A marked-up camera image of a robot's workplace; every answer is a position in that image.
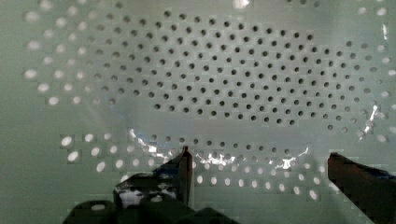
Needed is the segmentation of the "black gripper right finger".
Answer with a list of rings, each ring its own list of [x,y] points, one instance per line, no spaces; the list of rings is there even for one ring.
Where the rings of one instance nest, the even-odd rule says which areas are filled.
[[[328,178],[374,224],[395,224],[395,176],[387,171],[354,162],[333,152]]]

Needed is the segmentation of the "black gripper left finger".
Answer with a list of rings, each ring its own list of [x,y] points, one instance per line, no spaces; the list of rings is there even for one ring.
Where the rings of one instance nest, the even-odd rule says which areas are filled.
[[[188,146],[172,160],[149,173],[138,173],[121,181],[113,189],[117,207],[137,206],[149,196],[168,195],[189,203],[192,179],[192,155]]]

